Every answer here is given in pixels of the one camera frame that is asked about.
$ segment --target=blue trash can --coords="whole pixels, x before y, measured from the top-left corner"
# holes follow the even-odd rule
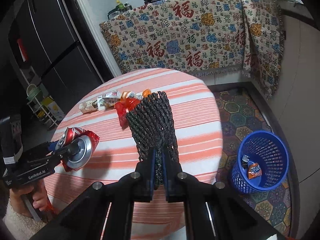
[[[241,166],[243,155],[249,156],[249,165],[260,165],[261,176],[248,179],[248,171]],[[255,131],[240,144],[231,184],[242,193],[273,190],[287,175],[288,167],[288,151],[280,138],[268,131]]]

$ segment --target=black woven mesh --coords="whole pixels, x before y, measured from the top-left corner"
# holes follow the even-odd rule
[[[127,113],[132,137],[139,153],[139,161],[148,158],[150,147],[156,148],[155,187],[163,184],[161,147],[168,145],[172,161],[179,162],[177,138],[172,111],[165,92],[152,93]]]

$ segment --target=metal bolt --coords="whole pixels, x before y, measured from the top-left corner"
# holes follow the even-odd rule
[[[214,184],[218,189],[222,189],[226,186],[226,184],[224,184],[222,181],[217,181],[215,184]]]
[[[137,179],[137,178],[140,177],[140,173],[137,172],[137,171],[134,171],[134,172],[132,172],[132,173],[130,174],[130,176],[131,176],[131,178],[133,178],[133,179]]]
[[[102,184],[101,182],[97,181],[97,182],[95,182],[95,183],[92,184],[92,187],[93,187],[94,189],[101,189],[102,185],[103,185],[103,184]]]
[[[187,177],[187,174],[185,172],[179,172],[178,173],[178,178],[179,179],[185,179]]]

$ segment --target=refrigerator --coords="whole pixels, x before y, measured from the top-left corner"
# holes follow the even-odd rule
[[[19,67],[30,67],[65,114],[113,78],[72,1],[24,0],[8,37]]]

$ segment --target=striped tablecloth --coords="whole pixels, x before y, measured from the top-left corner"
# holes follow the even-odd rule
[[[112,90],[137,93],[147,88],[167,93],[183,171],[210,183],[222,153],[222,132],[215,98],[200,79],[176,70],[144,69],[104,83],[81,101]],[[82,114],[77,104],[58,126],[52,141],[58,140],[67,127],[91,130],[100,137],[100,142],[84,168],[65,172],[59,165],[55,174],[44,179],[49,198],[58,210],[93,182],[112,183],[134,171],[139,157],[130,128],[120,127],[113,107]],[[183,203],[167,203],[161,186],[151,203],[135,203],[131,239],[160,239],[183,226]]]

